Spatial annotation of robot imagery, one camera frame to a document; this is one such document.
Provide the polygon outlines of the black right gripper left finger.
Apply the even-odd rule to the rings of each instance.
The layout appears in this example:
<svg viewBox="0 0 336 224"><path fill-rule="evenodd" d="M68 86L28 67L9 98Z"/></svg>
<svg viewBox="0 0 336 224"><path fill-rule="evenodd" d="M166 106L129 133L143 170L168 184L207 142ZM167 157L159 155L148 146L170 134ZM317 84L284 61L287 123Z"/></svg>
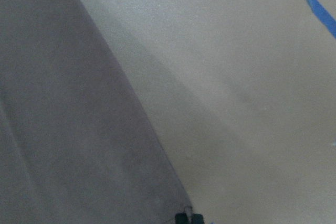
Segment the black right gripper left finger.
<svg viewBox="0 0 336 224"><path fill-rule="evenodd" d="M175 224L189 224L189 218L186 213L177 213L175 215Z"/></svg>

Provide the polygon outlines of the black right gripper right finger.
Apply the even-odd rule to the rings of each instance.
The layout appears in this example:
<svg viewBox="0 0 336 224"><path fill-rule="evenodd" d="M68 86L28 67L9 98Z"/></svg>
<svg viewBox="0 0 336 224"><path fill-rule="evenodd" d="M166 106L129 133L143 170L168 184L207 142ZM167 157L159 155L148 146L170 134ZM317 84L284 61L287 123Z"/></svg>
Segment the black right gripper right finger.
<svg viewBox="0 0 336 224"><path fill-rule="evenodd" d="M204 217L201 214L193 214L191 224L204 224Z"/></svg>

